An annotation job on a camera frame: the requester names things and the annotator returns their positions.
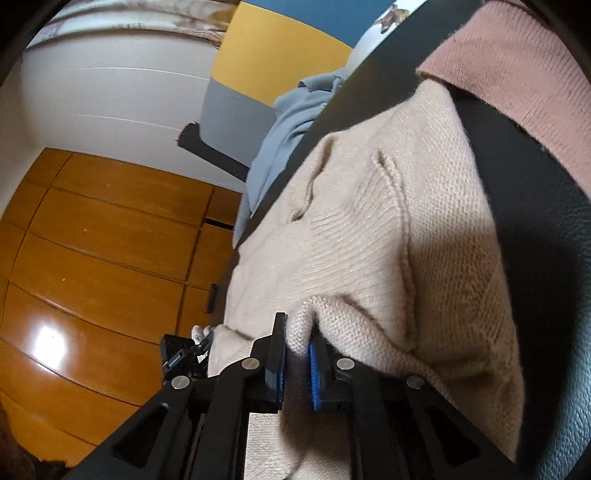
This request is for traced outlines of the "beige knit sweater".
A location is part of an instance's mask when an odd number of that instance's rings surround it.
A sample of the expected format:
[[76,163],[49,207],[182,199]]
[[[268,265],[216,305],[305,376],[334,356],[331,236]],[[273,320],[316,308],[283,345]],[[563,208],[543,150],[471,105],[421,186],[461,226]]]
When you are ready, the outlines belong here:
[[286,402],[249,420],[245,477],[347,479],[345,423],[311,410],[308,340],[419,374],[510,459],[525,403],[495,222],[449,91],[329,134],[238,250],[208,372],[287,314]]

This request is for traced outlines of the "orange wooden wardrobe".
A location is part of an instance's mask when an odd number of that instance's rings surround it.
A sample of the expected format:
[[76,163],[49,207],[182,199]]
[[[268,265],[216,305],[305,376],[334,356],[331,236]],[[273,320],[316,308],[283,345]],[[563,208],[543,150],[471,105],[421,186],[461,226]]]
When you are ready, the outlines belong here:
[[1,411],[76,464],[160,387],[158,343],[209,319],[238,193],[45,149],[1,220]]

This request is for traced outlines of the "black rolled mat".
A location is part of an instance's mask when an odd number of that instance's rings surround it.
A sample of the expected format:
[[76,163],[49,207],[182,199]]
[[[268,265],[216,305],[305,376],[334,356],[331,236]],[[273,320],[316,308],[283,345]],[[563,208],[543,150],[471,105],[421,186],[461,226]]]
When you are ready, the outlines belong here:
[[198,123],[189,123],[182,129],[177,139],[177,146],[245,182],[249,167],[204,143],[200,137]]

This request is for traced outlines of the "light blue garment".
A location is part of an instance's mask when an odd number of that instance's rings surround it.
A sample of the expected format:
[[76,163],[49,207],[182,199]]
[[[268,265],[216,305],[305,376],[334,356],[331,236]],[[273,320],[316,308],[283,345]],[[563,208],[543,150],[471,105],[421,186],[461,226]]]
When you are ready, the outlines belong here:
[[276,121],[263,138],[246,176],[245,192],[233,228],[233,247],[238,245],[246,223],[256,213],[274,180],[286,169],[294,149],[348,77],[348,69],[341,68],[304,78],[273,103]]

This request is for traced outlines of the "grey yellow blue headboard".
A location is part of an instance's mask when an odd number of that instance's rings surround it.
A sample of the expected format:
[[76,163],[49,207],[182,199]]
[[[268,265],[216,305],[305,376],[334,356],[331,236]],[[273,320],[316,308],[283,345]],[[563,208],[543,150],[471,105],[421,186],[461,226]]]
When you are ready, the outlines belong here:
[[276,121],[276,98],[346,64],[383,0],[242,1],[225,32],[199,120],[209,147],[249,165]]

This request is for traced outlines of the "beige curtain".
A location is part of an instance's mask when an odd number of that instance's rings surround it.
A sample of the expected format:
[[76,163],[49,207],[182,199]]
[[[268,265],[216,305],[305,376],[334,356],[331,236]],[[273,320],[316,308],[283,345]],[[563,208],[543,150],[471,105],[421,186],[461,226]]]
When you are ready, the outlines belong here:
[[29,43],[117,30],[169,33],[221,43],[236,1],[71,1]]

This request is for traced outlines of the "pink knit garment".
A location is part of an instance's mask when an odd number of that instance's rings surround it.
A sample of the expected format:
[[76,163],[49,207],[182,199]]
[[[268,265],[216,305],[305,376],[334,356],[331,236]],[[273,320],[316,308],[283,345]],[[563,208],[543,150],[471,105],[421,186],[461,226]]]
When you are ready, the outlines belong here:
[[419,66],[522,127],[590,190],[590,83],[520,1],[488,1]]

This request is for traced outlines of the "white patterned pillow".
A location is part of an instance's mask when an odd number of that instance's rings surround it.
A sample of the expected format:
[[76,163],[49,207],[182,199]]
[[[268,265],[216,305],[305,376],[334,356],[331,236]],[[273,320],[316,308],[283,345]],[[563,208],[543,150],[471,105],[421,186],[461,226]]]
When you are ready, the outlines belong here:
[[346,72],[352,74],[394,30],[425,3],[426,0],[394,1],[356,42],[346,61]]

